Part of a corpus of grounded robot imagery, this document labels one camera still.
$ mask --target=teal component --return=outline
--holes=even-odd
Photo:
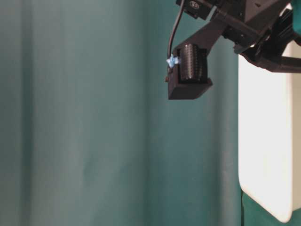
[[[301,2],[300,0],[292,0],[293,7],[293,29],[301,34]]]

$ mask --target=green curtain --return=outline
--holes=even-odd
[[[174,0],[0,3],[0,225],[240,225],[238,65],[168,101]],[[204,22],[184,15],[175,44]]]

